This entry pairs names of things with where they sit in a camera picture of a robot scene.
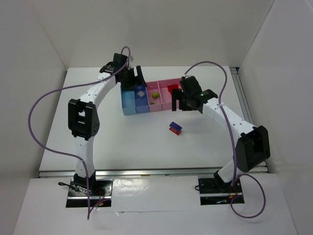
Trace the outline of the blue lego brick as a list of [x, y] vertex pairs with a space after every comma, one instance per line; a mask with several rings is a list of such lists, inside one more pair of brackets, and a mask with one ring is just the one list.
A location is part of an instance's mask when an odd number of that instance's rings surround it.
[[180, 132], [182, 130], [182, 127], [179, 126], [177, 123], [175, 122], [171, 122], [171, 124], [169, 125], [170, 128], [176, 130], [177, 132]]

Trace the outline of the yellow green lego block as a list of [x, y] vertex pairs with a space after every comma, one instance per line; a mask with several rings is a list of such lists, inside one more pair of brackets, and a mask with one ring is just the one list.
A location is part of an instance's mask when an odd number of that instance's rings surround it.
[[157, 93], [157, 92], [156, 92], [156, 93], [153, 93], [153, 94], [152, 94], [152, 98], [153, 98], [153, 99], [158, 99], [158, 98], [159, 98], [159, 93]]

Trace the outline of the red lego brick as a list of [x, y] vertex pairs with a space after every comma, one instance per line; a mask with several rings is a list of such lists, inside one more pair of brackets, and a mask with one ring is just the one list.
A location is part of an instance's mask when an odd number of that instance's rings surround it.
[[169, 92], [170, 94], [172, 94], [173, 90], [179, 89], [179, 86], [178, 86], [177, 84], [169, 85], [169, 86], [167, 86], [167, 89], [168, 89], [168, 92]]

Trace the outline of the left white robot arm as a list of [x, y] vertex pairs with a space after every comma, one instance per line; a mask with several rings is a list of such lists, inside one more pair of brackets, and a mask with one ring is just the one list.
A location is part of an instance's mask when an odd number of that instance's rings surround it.
[[77, 162], [74, 183], [90, 191], [97, 188], [96, 171], [93, 164], [93, 141], [100, 129], [97, 109], [108, 92], [120, 83], [125, 91], [136, 86], [146, 86], [141, 66], [132, 68], [129, 58], [123, 54], [114, 54], [113, 61], [104, 65], [93, 84], [78, 99], [68, 102], [68, 128], [75, 138]]

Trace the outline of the white lego brick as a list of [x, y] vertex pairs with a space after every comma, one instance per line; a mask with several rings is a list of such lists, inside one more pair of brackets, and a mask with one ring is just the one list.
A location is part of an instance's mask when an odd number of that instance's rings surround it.
[[139, 91], [137, 93], [137, 95], [140, 97], [140, 98], [143, 98], [145, 96], [145, 93], [143, 91]]

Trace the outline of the red lego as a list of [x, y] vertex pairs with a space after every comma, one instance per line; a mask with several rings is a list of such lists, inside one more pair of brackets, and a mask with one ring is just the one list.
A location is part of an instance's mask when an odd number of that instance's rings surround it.
[[173, 132], [174, 134], [176, 134], [177, 136], [179, 136], [180, 133], [181, 133], [181, 131], [177, 131], [176, 129], [174, 129], [174, 128], [172, 128], [172, 127], [170, 127], [169, 130], [170, 130], [171, 132]]

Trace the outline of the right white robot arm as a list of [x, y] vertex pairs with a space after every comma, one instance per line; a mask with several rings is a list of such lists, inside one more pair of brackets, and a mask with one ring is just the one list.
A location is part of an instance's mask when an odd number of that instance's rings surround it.
[[270, 157], [268, 131], [245, 121], [221, 102], [212, 90], [203, 90], [194, 76], [183, 76], [180, 88], [172, 90], [172, 111], [197, 110], [228, 131], [233, 156], [216, 171], [213, 182], [218, 189], [231, 185], [236, 177], [254, 169]]

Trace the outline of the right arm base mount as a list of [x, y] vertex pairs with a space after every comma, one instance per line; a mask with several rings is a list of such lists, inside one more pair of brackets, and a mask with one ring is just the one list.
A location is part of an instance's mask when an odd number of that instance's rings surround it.
[[200, 203], [204, 205], [226, 205], [233, 199], [234, 204], [245, 202], [240, 180], [234, 186], [227, 183], [225, 187], [218, 188], [213, 178], [199, 178], [198, 185], [194, 187], [200, 193]]

